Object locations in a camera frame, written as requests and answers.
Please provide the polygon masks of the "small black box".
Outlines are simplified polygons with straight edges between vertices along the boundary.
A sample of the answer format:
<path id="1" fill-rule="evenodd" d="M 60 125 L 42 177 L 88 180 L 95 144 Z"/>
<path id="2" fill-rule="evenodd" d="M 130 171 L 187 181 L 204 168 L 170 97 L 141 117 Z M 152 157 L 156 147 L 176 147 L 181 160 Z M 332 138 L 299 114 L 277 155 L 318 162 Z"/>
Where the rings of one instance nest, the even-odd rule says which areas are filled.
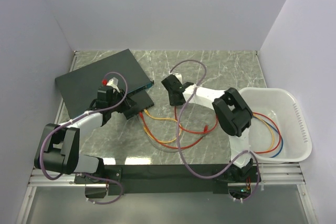
<path id="1" fill-rule="evenodd" d="M 145 90 L 132 95 L 128 94 L 126 101 L 128 103 L 128 108 L 123 112 L 123 115 L 128 120 L 145 109 L 149 109 L 154 106 L 153 100 L 150 98 Z"/>

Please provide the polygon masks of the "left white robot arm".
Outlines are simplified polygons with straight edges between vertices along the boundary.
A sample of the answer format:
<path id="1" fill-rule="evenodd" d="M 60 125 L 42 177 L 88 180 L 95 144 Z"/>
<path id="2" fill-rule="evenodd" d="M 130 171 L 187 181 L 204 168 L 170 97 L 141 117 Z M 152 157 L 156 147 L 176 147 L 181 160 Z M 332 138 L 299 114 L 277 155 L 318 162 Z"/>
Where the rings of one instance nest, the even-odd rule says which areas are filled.
<path id="1" fill-rule="evenodd" d="M 97 97 L 86 111 L 61 124 L 47 124 L 41 135 L 34 158 L 34 167 L 41 169 L 45 177 L 55 180 L 47 172 L 71 174 L 79 163 L 79 142 L 86 134 L 102 127 L 113 112 L 123 113 L 136 105 L 134 92 L 128 93 L 117 86 L 101 86 Z"/>

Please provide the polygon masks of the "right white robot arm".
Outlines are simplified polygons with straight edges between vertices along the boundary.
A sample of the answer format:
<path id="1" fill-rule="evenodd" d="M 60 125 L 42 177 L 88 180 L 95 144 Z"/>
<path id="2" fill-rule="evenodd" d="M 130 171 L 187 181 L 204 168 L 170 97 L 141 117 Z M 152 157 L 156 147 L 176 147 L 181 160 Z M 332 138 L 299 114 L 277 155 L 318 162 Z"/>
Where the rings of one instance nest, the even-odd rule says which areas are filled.
<path id="1" fill-rule="evenodd" d="M 230 163 L 220 172 L 209 176 L 200 175 L 190 167 L 183 156 L 180 140 L 177 140 L 178 152 L 189 172 L 201 179 L 213 179 L 233 166 L 232 178 L 238 182 L 245 180 L 256 157 L 249 144 L 249 128 L 253 113 L 240 93 L 234 88 L 214 90 L 199 87 L 191 82 L 183 84 L 180 74 L 171 74 L 161 83 L 168 92 L 170 106 L 181 106 L 185 109 L 189 103 L 193 103 L 212 109 L 222 130 L 229 135 Z"/>

